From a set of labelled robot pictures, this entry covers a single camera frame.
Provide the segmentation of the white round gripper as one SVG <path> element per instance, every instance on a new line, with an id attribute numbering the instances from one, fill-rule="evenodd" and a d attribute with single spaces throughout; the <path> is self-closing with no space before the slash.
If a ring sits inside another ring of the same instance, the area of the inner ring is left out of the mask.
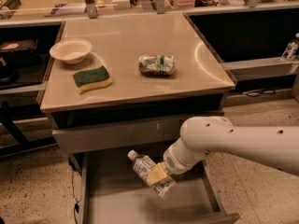
<path id="1" fill-rule="evenodd" d="M 191 150 L 179 138 L 163 155 L 164 162 L 157 163 L 149 172 L 146 182 L 152 186 L 172 175 L 181 175 L 207 156 L 205 150 Z"/>

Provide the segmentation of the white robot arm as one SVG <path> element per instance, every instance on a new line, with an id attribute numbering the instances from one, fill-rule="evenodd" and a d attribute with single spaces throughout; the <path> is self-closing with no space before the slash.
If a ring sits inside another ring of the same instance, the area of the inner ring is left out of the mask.
<path id="1" fill-rule="evenodd" d="M 179 139 L 147 176 L 154 185 L 170 175 L 181 175 L 215 152 L 299 175 L 298 126 L 234 126 L 225 117 L 194 117 L 183 122 Z"/>

